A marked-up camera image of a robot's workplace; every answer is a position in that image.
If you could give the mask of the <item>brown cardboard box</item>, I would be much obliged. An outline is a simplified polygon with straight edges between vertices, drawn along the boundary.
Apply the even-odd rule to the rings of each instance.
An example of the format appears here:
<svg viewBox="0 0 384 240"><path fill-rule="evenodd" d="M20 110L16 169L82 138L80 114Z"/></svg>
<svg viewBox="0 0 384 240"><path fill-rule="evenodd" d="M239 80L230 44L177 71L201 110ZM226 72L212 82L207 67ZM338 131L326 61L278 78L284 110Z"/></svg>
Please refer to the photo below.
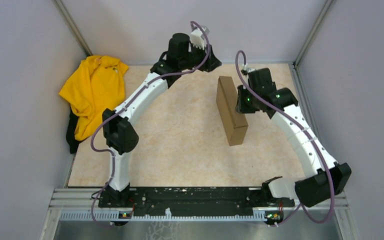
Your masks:
<svg viewBox="0 0 384 240"><path fill-rule="evenodd" d="M237 97L232 77L219 76L215 101L229 146L242 145L249 127L245 115L235 110Z"/></svg>

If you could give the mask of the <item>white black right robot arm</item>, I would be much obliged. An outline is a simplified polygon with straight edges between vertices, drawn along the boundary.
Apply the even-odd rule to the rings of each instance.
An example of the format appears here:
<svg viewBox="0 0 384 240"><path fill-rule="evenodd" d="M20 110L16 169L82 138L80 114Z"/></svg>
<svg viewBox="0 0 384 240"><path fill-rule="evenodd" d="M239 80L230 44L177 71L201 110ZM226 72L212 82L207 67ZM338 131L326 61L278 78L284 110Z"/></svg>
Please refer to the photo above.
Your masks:
<svg viewBox="0 0 384 240"><path fill-rule="evenodd" d="M268 188L261 193L263 203L275 206L281 198L297 198L311 208L341 194L352 174L351 167L339 163L323 147L305 120L293 92L287 87L277 88L269 68L243 66L239 75L247 78L247 86L237 88L236 112L266 113L283 131L305 175L303 179L275 177L269 180Z"/></svg>

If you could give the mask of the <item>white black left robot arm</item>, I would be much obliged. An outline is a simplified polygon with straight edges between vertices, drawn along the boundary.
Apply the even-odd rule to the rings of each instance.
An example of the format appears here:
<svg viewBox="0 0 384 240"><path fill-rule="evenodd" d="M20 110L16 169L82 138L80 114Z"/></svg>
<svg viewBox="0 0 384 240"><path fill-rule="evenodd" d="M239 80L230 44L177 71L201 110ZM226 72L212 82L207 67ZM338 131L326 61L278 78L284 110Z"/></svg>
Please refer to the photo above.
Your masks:
<svg viewBox="0 0 384 240"><path fill-rule="evenodd" d="M194 71L209 73L221 64L205 32L195 29L190 34L175 33L167 51L161 54L133 94L114 110L103 111L103 136L111 155L110 177L104 192L112 203L118 207L129 203L130 156L139 142L134 125L142 113L181 76Z"/></svg>

